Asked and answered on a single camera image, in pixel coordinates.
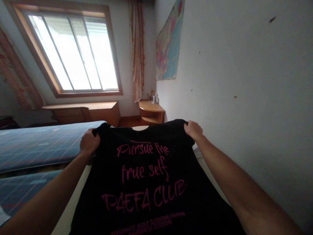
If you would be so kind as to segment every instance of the window pane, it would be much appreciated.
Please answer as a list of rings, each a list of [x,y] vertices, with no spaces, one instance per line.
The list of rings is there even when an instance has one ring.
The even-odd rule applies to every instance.
[[[67,18],[44,16],[75,90],[91,89]]]
[[[79,43],[79,47],[82,52],[82,57],[85,63],[85,67],[88,73],[89,81],[92,89],[101,89],[99,77],[97,74],[94,59],[91,54],[90,45],[86,35],[85,26],[82,19],[71,19],[73,28]]]
[[[54,48],[50,35],[47,31],[47,28],[40,16],[29,16],[29,19],[36,31],[36,34],[44,48],[48,59],[53,67],[53,70],[63,88],[63,90],[72,90],[72,86],[69,83],[67,75],[64,71],[64,68],[61,64],[59,56]]]
[[[106,24],[85,20],[102,87],[118,89]]]

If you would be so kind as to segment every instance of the wall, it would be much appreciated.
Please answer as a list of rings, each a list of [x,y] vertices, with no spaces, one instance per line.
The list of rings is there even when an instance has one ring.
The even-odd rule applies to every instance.
[[[174,2],[156,0],[156,34]],[[186,0],[177,78],[156,82],[165,120],[199,122],[306,232],[313,230],[312,22],[310,0]]]
[[[131,66],[130,66],[130,32],[129,32],[129,16],[128,4],[126,0],[77,0],[75,2],[88,2],[94,4],[105,4],[110,7],[111,20],[113,27],[113,34],[115,39],[117,60],[121,75],[121,82],[123,88],[123,96],[107,96],[107,97],[84,97],[84,98],[61,98],[57,99],[53,95],[50,87],[48,86],[43,74],[41,73],[38,65],[36,64],[30,50],[26,46],[19,30],[17,29],[14,21],[8,13],[2,0],[0,0],[0,22],[6,29],[7,33],[14,42],[18,49],[21,58],[25,64],[26,70],[43,96],[47,104],[57,103],[75,103],[75,102],[97,102],[97,101],[119,101],[121,116],[139,115],[138,104],[135,104],[132,99],[132,79],[131,79]],[[154,82],[154,47],[150,48],[151,42],[155,38],[154,29],[154,10],[153,1],[145,2],[144,4],[144,20],[145,24],[145,46],[146,52],[146,67],[144,70],[145,79],[145,92],[150,92],[155,89]],[[46,122],[51,122],[50,117],[45,118]]]
[[[14,120],[21,127],[27,127],[33,123],[47,122],[51,117],[51,113],[45,110],[23,110],[11,88],[2,79],[0,79],[0,115],[15,115]]]

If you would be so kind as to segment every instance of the floral curtain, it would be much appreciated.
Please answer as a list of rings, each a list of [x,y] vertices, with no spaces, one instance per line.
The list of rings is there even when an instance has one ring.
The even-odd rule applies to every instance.
[[[39,109],[43,106],[37,88],[25,71],[2,25],[0,25],[0,77],[12,88],[22,108]]]
[[[144,86],[144,20],[141,0],[129,0],[133,100],[139,102]]]

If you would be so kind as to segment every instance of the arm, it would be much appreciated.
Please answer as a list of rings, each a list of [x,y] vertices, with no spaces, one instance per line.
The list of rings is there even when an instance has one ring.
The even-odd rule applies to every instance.
[[[302,234],[287,213],[240,166],[202,135],[196,122],[188,121],[184,128],[197,143],[247,234]]]
[[[100,137],[89,129],[77,157],[51,182],[25,204],[1,229],[5,234],[51,234],[62,215]]]

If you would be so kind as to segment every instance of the wooden corner shelf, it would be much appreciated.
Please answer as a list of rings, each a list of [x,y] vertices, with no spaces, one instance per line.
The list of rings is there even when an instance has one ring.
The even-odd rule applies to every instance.
[[[56,104],[42,109],[51,110],[59,124],[104,120],[117,127],[121,119],[118,101]]]
[[[163,123],[165,110],[159,104],[152,104],[149,101],[139,101],[141,125],[153,125]]]

